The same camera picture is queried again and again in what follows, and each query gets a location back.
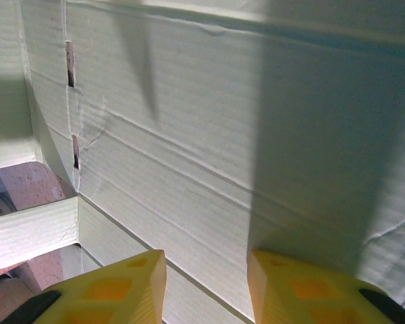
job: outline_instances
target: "corrugated cardboard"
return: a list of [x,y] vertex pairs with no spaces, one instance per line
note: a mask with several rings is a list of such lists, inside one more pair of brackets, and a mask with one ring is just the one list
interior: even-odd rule
[[9,118],[33,129],[4,136],[0,166],[38,159],[73,184],[99,265],[165,249],[167,323],[251,321],[254,247],[405,306],[405,1],[14,0],[0,15],[0,75],[28,95]]

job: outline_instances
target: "cardboard box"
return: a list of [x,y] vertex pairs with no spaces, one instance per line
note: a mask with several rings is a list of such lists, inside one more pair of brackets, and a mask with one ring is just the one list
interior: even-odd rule
[[162,248],[166,323],[251,323],[263,247],[405,306],[405,0],[0,0],[0,167],[27,161],[78,197],[0,218],[0,267]]

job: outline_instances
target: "yellow plastic part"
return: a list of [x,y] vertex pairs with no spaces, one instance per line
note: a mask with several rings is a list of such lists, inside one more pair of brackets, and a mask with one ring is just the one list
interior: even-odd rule
[[36,324],[160,324],[167,267],[162,250],[63,281],[48,288],[61,297]]
[[253,250],[248,283],[256,324],[390,324],[359,293],[379,288],[275,253]]

